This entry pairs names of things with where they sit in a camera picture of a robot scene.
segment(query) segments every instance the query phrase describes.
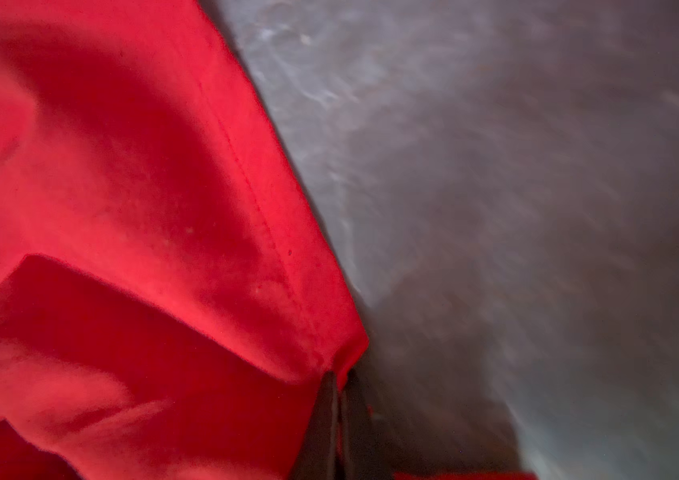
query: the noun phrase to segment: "gray surface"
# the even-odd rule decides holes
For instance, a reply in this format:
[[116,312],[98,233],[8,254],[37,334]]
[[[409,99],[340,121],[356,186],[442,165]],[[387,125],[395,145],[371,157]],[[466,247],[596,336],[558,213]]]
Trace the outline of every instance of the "gray surface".
[[679,478],[679,1],[218,8],[357,292],[391,461]]

